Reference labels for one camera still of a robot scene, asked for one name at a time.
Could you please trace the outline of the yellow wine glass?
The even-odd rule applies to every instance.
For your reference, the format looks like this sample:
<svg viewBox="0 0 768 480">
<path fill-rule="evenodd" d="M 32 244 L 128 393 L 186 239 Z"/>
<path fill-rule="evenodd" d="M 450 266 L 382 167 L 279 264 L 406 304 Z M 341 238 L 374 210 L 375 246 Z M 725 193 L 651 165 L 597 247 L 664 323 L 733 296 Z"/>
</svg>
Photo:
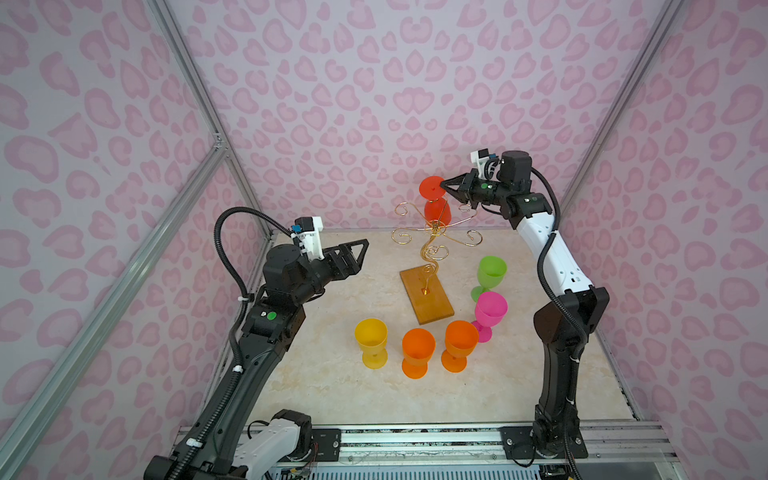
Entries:
<svg viewBox="0 0 768 480">
<path fill-rule="evenodd" d="M 367 368 L 376 370 L 387 363 L 388 329 L 383 321 L 374 318 L 361 321 L 354 330 L 354 336 Z"/>
</svg>

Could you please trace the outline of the pink wine glass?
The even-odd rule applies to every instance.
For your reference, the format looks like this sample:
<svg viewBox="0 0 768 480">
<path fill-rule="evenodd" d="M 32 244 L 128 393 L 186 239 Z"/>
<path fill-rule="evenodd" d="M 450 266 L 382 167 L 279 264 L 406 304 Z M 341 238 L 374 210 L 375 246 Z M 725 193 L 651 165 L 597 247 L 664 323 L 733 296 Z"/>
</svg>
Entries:
<svg viewBox="0 0 768 480">
<path fill-rule="evenodd" d="M 497 292 L 482 293 L 476 302 L 472 325 L 478 333 L 478 342 L 487 343 L 493 336 L 493 328 L 497 326 L 508 312 L 506 299 Z"/>
</svg>

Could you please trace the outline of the orange wine glass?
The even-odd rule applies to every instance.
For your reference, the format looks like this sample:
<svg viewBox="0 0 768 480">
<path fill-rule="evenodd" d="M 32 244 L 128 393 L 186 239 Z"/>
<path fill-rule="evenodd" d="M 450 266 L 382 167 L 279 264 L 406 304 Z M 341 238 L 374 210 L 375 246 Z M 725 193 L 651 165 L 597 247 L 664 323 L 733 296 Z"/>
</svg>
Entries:
<svg viewBox="0 0 768 480">
<path fill-rule="evenodd" d="M 479 342 L 476 327 L 466 321 L 453 321 L 445 331 L 445 350 L 441 355 L 443 367 L 451 373 L 460 373 L 467 367 L 467 358 Z"/>
<path fill-rule="evenodd" d="M 404 355 L 401 364 L 403 373 L 410 379 L 424 377 L 436 348 L 434 336 L 422 328 L 412 329 L 404 335 L 401 346 Z"/>
</svg>

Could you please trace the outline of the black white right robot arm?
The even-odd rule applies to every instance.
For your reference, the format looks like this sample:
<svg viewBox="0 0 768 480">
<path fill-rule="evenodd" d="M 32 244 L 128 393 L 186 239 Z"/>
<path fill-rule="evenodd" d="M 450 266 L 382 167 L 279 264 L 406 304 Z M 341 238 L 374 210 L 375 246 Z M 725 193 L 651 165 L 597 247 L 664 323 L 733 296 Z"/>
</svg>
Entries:
<svg viewBox="0 0 768 480">
<path fill-rule="evenodd" d="M 542 391 L 530 433 L 533 458 L 584 457 L 577 408 L 581 357 L 610 296 L 577 264 L 560 234 L 562 211 L 552 186 L 529 153 L 486 149 L 472 153 L 472 169 L 442 181 L 462 204 L 501 216 L 523 239 L 536 261 L 537 279 L 548 298 L 533 325 L 544 349 Z"/>
</svg>

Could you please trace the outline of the red wine glass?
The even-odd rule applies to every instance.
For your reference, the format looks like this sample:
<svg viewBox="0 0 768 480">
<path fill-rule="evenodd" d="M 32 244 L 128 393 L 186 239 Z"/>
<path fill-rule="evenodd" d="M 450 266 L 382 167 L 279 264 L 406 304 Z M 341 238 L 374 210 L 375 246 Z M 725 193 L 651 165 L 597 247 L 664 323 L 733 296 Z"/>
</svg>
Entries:
<svg viewBox="0 0 768 480">
<path fill-rule="evenodd" d="M 441 187 L 443 178 L 430 176 L 419 185 L 419 194 L 425 199 L 424 217 L 430 223 L 438 226 L 447 226 L 451 223 L 452 213 L 448 202 L 444 198 L 446 192 Z"/>
</svg>

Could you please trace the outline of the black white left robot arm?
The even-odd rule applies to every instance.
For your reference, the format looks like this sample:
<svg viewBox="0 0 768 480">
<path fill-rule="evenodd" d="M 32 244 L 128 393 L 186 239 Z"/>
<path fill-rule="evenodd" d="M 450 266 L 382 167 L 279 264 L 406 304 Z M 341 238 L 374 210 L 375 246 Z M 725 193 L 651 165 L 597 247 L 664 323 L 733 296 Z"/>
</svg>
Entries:
<svg viewBox="0 0 768 480">
<path fill-rule="evenodd" d="M 233 470 L 240 435 L 270 375 L 289 350 L 306 313 L 304 304 L 333 281 L 358 274 L 369 242 L 360 239 L 323 250 L 310 260 L 293 244 L 266 255 L 264 284 L 245 316 L 233 360 L 212 398 L 168 457 L 155 456 L 145 479 L 224 479 Z"/>
</svg>

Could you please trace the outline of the green wine glass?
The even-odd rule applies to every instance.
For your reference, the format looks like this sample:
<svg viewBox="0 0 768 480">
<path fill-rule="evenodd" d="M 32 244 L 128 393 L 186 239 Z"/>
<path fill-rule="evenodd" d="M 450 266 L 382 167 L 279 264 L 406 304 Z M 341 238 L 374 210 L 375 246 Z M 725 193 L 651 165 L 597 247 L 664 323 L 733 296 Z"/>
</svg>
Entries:
<svg viewBox="0 0 768 480">
<path fill-rule="evenodd" d="M 471 291 L 471 297 L 477 302 L 479 297 L 486 292 L 492 291 L 504 279 L 507 273 L 507 264 L 498 256 L 485 256 L 481 259 L 478 270 L 477 280 L 479 285 Z"/>
</svg>

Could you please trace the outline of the orange back wine glass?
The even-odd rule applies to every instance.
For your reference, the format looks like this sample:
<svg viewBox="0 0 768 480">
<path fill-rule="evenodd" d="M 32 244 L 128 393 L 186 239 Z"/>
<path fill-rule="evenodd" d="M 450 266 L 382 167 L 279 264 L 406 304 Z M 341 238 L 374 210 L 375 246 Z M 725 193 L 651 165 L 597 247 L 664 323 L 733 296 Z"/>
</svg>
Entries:
<svg viewBox="0 0 768 480">
<path fill-rule="evenodd" d="M 412 329 L 404 335 L 401 346 L 404 355 L 401 364 L 403 373 L 410 379 L 424 377 L 436 348 L 434 336 L 422 328 Z"/>
</svg>

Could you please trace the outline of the orange front wine glass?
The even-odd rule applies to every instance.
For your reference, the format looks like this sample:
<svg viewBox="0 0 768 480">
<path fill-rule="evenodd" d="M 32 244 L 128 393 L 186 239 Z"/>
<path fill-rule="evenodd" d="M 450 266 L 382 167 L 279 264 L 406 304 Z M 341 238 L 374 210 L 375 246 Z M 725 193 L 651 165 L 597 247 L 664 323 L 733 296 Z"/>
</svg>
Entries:
<svg viewBox="0 0 768 480">
<path fill-rule="evenodd" d="M 451 373 L 460 373 L 467 367 L 467 358 L 479 342 L 476 327 L 466 321 L 453 321 L 445 331 L 445 350 L 441 355 L 443 367 Z"/>
</svg>

